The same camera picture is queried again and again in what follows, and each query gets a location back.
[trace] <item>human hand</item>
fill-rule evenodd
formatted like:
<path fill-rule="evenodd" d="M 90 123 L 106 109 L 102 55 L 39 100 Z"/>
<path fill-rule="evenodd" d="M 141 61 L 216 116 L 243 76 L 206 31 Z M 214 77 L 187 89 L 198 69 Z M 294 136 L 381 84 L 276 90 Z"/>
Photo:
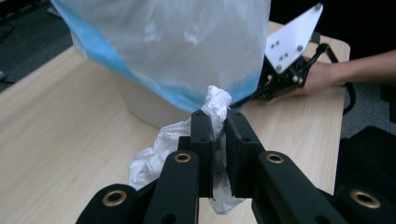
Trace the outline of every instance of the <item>human hand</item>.
<path fill-rule="evenodd" d="M 315 62 L 309 69 L 306 82 L 302 88 L 298 88 L 294 91 L 288 92 L 286 94 L 277 96 L 267 104 L 283 100 L 295 95 L 307 95 L 315 92 L 323 91 L 324 89 L 330 87 L 332 82 L 332 64 L 331 63 L 321 63 Z"/>

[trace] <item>black metal bracket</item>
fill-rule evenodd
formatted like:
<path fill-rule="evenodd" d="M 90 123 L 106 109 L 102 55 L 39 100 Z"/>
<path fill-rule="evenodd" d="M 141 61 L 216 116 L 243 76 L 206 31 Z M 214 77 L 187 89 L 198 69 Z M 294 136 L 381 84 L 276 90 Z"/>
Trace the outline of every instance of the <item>black metal bracket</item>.
<path fill-rule="evenodd" d="M 224 121 L 232 195 L 251 198 L 258 223 L 396 223 L 396 208 L 356 186 L 335 196 L 317 189 L 285 154 L 266 151 L 245 116 Z M 85 223 L 198 223 L 199 198 L 213 197 L 215 138 L 210 117 L 191 114 L 191 136 L 180 137 L 161 176 L 140 190 L 115 184 L 98 191 L 78 218 Z"/>
<path fill-rule="evenodd" d="M 300 56 L 281 74 L 279 74 L 269 63 L 267 58 L 264 57 L 262 73 L 260 75 L 257 90 L 248 97 L 231 105 L 231 108 L 236 109 L 250 100 L 270 101 L 279 95 L 302 88 L 308 77 L 309 69 L 322 53 L 325 53 L 332 63 L 338 63 L 338 59 L 330 45 L 327 43 L 320 43 L 320 33 L 314 32 L 309 42 L 318 45 L 316 53 L 312 58 L 307 61 L 303 56 Z M 356 104 L 356 94 L 352 83 L 346 83 L 346 89 L 349 93 L 350 103 L 344 109 L 344 115 Z"/>

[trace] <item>plastic bag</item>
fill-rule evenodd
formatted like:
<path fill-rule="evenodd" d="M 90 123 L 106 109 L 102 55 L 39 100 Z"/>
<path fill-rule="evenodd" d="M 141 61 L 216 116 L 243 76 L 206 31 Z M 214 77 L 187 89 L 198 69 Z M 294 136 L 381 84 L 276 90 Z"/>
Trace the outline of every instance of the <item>plastic bag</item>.
<path fill-rule="evenodd" d="M 51 0 L 79 53 L 188 112 L 209 85 L 233 102 L 256 90 L 270 2 Z"/>
<path fill-rule="evenodd" d="M 214 153 L 213 198 L 209 199 L 210 205 L 218 214 L 227 214 L 245 200 L 232 196 L 226 172 L 223 124 L 227 118 L 227 108 L 231 100 L 231 95 L 227 91 L 209 86 L 205 103 L 201 108 L 210 117 L 213 134 L 216 141 L 220 142 L 220 147 Z M 166 157 L 177 150 L 178 138 L 190 136 L 190 130 L 191 119 L 161 128 L 154 147 L 148 147 L 132 157 L 129 167 L 129 185 L 134 189 L 141 189 L 160 177 Z"/>

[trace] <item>black cable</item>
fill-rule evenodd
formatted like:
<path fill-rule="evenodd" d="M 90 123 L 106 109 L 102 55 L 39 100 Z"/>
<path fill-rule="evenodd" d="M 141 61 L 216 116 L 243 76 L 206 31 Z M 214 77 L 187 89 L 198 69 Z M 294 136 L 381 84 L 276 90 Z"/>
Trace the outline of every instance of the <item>black cable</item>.
<path fill-rule="evenodd" d="M 0 83 L 8 84 L 8 85 L 13 85 L 15 82 L 12 81 L 5 81 L 5 80 L 0 80 Z"/>
<path fill-rule="evenodd" d="M 331 48 L 326 49 L 326 54 L 332 63 L 339 63 L 337 58 L 335 57 L 334 52 L 332 52 Z M 353 84 L 351 82 L 346 82 L 344 85 L 346 86 L 346 90 L 349 95 L 349 105 L 346 108 L 344 108 L 343 116 L 347 114 L 356 104 L 356 92 L 355 92 L 355 88 L 353 87 Z"/>
<path fill-rule="evenodd" d="M 6 30 L 0 30 L 0 44 L 3 44 L 7 37 L 14 31 L 15 26 L 12 24 L 2 24 L 0 28 L 7 27 Z"/>
<path fill-rule="evenodd" d="M 312 56 L 312 58 L 306 63 L 303 70 L 311 68 L 312 64 L 314 64 L 318 60 L 320 55 L 324 53 L 328 47 L 328 44 L 319 44 L 317 47 L 317 52 L 315 52 L 314 56 Z"/>

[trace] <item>clear plastic bag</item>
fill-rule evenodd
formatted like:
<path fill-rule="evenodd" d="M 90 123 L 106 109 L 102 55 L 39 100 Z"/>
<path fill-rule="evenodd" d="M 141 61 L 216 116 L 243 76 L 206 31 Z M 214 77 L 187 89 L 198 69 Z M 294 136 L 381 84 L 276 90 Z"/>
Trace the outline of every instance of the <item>clear plastic bag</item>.
<path fill-rule="evenodd" d="M 209 85 L 233 102 L 256 90 L 270 2 L 51 0 L 78 52 L 188 112 Z"/>

